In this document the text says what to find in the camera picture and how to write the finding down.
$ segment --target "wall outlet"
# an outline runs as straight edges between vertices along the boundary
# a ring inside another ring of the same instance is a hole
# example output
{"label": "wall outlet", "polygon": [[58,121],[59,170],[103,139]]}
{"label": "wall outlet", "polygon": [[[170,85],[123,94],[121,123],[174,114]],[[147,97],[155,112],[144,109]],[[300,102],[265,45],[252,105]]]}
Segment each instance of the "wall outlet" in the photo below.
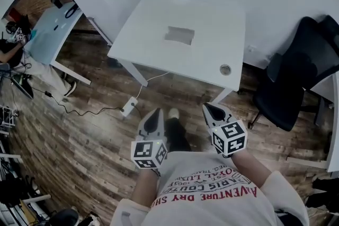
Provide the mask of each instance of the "wall outlet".
{"label": "wall outlet", "polygon": [[127,117],[132,110],[134,109],[134,107],[138,104],[138,100],[135,99],[133,96],[130,98],[130,100],[128,100],[128,102],[126,103],[126,105],[122,108],[122,110],[120,110],[121,114],[124,117]]}
{"label": "wall outlet", "polygon": [[256,50],[256,46],[253,46],[253,45],[249,45],[249,46],[247,46],[247,51],[248,52],[253,52],[253,51],[255,51]]}

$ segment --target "brick wall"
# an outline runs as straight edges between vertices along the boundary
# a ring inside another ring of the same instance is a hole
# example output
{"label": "brick wall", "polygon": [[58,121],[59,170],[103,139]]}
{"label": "brick wall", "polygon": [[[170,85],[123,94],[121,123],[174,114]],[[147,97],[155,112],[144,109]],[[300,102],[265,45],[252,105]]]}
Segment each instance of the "brick wall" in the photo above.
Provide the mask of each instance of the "brick wall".
{"label": "brick wall", "polygon": [[[60,0],[61,3],[71,2],[72,0]],[[12,7],[20,14],[28,15],[32,27],[36,24],[45,9],[52,7],[51,0],[15,0]],[[12,21],[10,16],[6,16],[9,21]],[[83,15],[73,28],[74,30],[95,30],[91,23]]]}

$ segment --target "black pants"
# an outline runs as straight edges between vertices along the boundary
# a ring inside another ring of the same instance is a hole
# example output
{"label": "black pants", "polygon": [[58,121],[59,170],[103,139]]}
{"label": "black pants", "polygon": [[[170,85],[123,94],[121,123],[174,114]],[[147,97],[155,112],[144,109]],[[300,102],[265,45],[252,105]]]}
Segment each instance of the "black pants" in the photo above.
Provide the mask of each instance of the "black pants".
{"label": "black pants", "polygon": [[307,207],[320,207],[325,205],[330,212],[339,211],[339,179],[316,179],[312,185],[315,189],[324,190],[326,192],[317,193],[309,196]]}
{"label": "black pants", "polygon": [[171,118],[165,122],[165,137],[167,137],[169,143],[169,152],[191,151],[191,146],[185,138],[185,134],[186,129],[177,118]]}

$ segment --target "desk leg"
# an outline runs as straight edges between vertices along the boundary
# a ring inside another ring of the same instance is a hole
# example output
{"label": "desk leg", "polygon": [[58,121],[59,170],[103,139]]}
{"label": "desk leg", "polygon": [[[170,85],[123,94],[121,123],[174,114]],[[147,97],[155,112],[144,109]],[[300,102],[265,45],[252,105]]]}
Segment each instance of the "desk leg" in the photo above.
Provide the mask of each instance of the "desk leg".
{"label": "desk leg", "polygon": [[299,159],[299,158],[294,158],[294,157],[288,157],[286,159],[286,162],[292,162],[292,163],[296,163],[296,164],[304,165],[308,167],[327,169],[327,161],[325,160],[318,162],[318,161],[311,161],[311,160]]}
{"label": "desk leg", "polygon": [[10,135],[8,132],[2,131],[2,130],[0,130],[0,134],[3,134],[3,135]]}
{"label": "desk leg", "polygon": [[91,81],[89,81],[88,79],[86,79],[85,77],[81,76],[81,75],[78,75],[76,72],[68,69],[67,67],[65,67],[64,65],[56,62],[56,61],[53,61],[51,63],[52,66],[54,66],[55,68],[58,68],[60,71],[63,71],[64,73],[70,75],[70,76],[73,76],[74,78],[78,79],[79,81],[83,82],[83,83],[86,83],[88,85],[91,84]]}
{"label": "desk leg", "polygon": [[38,197],[34,197],[34,198],[28,198],[28,199],[22,200],[22,201],[24,203],[36,203],[36,202],[48,200],[49,198],[51,198],[51,195],[47,194],[47,195],[42,195],[42,196],[38,196]]}
{"label": "desk leg", "polygon": [[147,80],[142,76],[142,74],[137,70],[137,68],[133,65],[133,63],[123,60],[123,59],[117,59],[118,62],[121,63],[121,65],[124,66],[124,68],[131,74],[133,77],[140,82],[144,87],[147,87],[148,82]]}
{"label": "desk leg", "polygon": [[222,99],[229,95],[231,91],[232,91],[231,89],[225,88],[221,93],[219,93],[219,95],[216,98],[212,99],[211,102],[219,103]]}

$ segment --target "sleeve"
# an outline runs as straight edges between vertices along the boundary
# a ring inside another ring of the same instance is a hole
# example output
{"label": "sleeve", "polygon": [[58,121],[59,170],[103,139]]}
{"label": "sleeve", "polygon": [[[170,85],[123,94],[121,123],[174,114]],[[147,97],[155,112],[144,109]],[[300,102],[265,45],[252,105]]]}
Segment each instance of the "sleeve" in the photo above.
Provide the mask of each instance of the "sleeve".
{"label": "sleeve", "polygon": [[140,226],[149,208],[128,199],[122,199],[114,212],[110,226]]}
{"label": "sleeve", "polygon": [[260,190],[273,205],[278,225],[309,226],[303,201],[280,172],[274,171]]}

